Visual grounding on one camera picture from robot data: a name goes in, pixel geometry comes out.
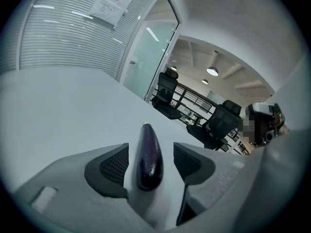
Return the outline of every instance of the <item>mesh chair back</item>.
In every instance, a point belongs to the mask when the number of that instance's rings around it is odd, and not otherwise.
[[[203,124],[202,128],[215,140],[223,139],[229,132],[238,126],[240,119],[218,105],[211,118]]]
[[[178,78],[178,75],[173,73],[165,73],[161,72],[159,74],[159,80],[158,80],[158,90],[157,94],[162,96],[164,99],[167,100],[168,103],[170,103],[173,99],[174,91],[177,87],[178,81],[176,80]]]
[[[241,106],[239,106],[238,104],[236,104],[230,100],[226,100],[225,102],[223,102],[223,107],[236,116],[240,115],[240,112],[242,109]]]

